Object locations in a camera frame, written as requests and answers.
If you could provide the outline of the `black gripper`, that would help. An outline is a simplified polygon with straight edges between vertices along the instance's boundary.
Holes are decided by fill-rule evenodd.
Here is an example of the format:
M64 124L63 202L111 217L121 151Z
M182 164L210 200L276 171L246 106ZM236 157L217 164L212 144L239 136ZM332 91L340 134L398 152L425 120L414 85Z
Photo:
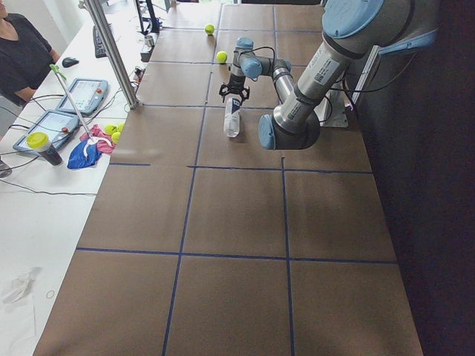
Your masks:
M220 86L219 95L222 97L222 101L225 101L225 98L230 94L236 94L240 97L240 102L243 103L249 99L250 96L250 88L244 87L241 84L238 85L231 85L223 83Z

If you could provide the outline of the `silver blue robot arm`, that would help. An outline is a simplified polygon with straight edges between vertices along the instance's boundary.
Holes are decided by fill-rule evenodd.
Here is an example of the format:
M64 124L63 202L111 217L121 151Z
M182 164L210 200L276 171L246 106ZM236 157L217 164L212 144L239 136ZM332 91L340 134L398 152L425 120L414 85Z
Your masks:
M301 150L315 144L320 122L315 113L351 61L373 47L410 53L431 45L438 28L438 1L326 1L322 43L295 82L283 59L257 56L253 41L238 39L229 82L219 94L249 98L246 79L272 78L281 104L259 120L258 134L267 150Z

